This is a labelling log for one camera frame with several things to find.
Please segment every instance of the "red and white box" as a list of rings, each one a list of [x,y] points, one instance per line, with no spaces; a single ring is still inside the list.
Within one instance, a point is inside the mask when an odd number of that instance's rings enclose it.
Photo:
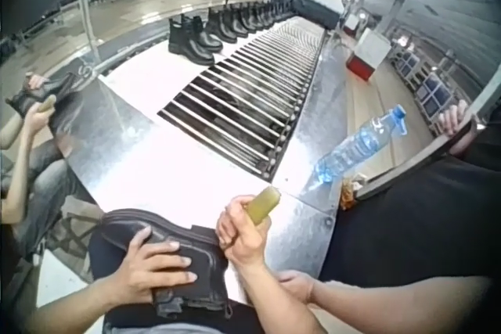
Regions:
[[[366,28],[348,58],[346,67],[368,81],[390,50],[390,41],[385,36]]]

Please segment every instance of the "boot heel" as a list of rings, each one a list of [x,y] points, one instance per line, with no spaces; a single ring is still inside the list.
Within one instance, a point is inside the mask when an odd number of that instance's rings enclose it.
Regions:
[[[179,48],[178,45],[175,45],[174,43],[169,43],[169,52],[172,52],[173,54],[181,55],[181,49]]]

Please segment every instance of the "knee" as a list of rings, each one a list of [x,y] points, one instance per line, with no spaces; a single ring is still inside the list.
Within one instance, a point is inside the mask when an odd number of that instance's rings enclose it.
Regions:
[[[57,188],[63,184],[68,175],[68,165],[65,160],[57,160],[49,164],[35,179],[33,190],[44,191]]]

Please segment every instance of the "dark pants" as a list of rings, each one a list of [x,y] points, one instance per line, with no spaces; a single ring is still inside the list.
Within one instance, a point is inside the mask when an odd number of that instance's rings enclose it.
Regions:
[[[104,240],[99,227],[92,233],[88,253],[94,279],[113,274],[125,257],[125,252]],[[233,315],[229,320],[226,320],[224,314],[220,312],[202,309],[185,309],[177,318],[167,319],[157,316],[151,304],[133,304],[110,311],[105,317],[105,323],[112,328],[147,328],[172,322],[185,322],[207,326],[225,334],[264,333],[253,308],[232,303],[232,310]]]

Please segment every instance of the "fingernail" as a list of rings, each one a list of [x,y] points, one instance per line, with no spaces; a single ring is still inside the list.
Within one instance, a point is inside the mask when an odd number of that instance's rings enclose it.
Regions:
[[[195,273],[188,271],[188,280],[190,282],[195,282],[197,279],[198,279],[198,276]]]

